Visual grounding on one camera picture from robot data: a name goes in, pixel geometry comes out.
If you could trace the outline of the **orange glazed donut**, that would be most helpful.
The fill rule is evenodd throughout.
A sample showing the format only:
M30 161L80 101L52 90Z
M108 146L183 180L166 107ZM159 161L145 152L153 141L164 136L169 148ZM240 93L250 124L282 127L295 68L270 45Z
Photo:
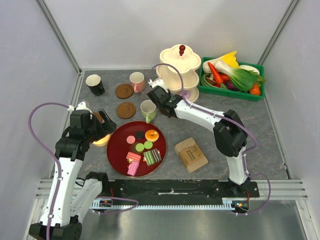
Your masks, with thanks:
M147 141L152 143L156 142L159 139L159 133L154 129L146 131L144 136Z

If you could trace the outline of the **purple sprinkled donut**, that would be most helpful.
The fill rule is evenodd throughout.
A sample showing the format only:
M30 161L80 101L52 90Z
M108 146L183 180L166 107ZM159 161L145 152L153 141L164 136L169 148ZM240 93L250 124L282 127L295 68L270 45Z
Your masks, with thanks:
M185 97L186 99L188 99L191 96L191 93L188 90L182 90L179 94Z

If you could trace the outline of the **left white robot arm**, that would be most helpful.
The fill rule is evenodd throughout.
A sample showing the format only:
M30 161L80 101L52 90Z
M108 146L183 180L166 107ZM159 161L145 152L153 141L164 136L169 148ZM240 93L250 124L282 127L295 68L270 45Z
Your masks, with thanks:
M108 175L91 171L76 197L73 196L76 179L93 142L113 133L117 125L103 109L102 122L93 114L86 101L77 106L69 105L69 126L49 154L55 161L51 189L38 223L29 227L29 235L37 240L78 240L82 223L89 208L98 196L110 191Z

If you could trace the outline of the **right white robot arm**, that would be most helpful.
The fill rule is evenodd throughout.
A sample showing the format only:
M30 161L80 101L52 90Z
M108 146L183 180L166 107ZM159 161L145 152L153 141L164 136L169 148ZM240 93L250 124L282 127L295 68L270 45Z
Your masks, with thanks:
M147 96L168 118L188 120L213 133L216 148L227 159L229 191L235 197L242 196L250 182L243 160L248 134L238 114L233 110L224 113L193 104L160 86L153 87Z

